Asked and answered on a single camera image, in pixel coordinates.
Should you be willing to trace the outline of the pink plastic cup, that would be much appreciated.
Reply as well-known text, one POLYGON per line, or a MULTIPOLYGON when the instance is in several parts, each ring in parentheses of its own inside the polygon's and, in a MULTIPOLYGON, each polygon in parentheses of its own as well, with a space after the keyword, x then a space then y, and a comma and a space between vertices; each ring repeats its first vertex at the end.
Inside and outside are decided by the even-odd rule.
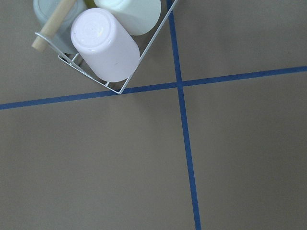
POLYGON ((71 41, 97 77, 112 76, 110 69, 122 63, 135 66, 140 57, 136 42, 107 10, 91 8, 79 14, 71 26, 71 41))

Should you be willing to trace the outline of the yellow plastic cup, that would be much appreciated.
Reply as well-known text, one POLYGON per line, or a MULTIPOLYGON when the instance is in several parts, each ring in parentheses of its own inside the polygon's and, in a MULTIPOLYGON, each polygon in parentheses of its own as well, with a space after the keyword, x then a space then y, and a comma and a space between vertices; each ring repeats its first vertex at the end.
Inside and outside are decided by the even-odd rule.
POLYGON ((86 4, 87 8, 96 8, 94 0, 84 0, 84 3, 86 4))

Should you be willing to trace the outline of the white plastic cup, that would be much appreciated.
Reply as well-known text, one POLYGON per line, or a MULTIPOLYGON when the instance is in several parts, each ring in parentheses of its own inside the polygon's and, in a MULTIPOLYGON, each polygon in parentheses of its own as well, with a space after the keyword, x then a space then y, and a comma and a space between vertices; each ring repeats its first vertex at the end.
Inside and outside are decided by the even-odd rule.
POLYGON ((95 5, 111 12, 130 35, 152 30, 161 14, 159 0, 96 0, 95 5))

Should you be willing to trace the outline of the grey plastic cup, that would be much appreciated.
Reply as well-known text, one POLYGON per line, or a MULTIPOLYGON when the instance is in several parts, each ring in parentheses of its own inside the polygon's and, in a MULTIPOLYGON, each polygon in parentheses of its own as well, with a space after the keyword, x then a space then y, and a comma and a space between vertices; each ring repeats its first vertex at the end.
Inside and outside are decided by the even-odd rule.
MULTIPOLYGON (((52 15, 59 3, 60 0, 33 1, 35 15, 42 26, 44 26, 48 21, 49 17, 52 15)), ((77 0, 57 30, 57 33, 53 36, 53 44, 65 54, 77 53, 77 50, 71 41, 71 26, 75 18, 86 9, 87 6, 85 2, 83 0, 77 0)))

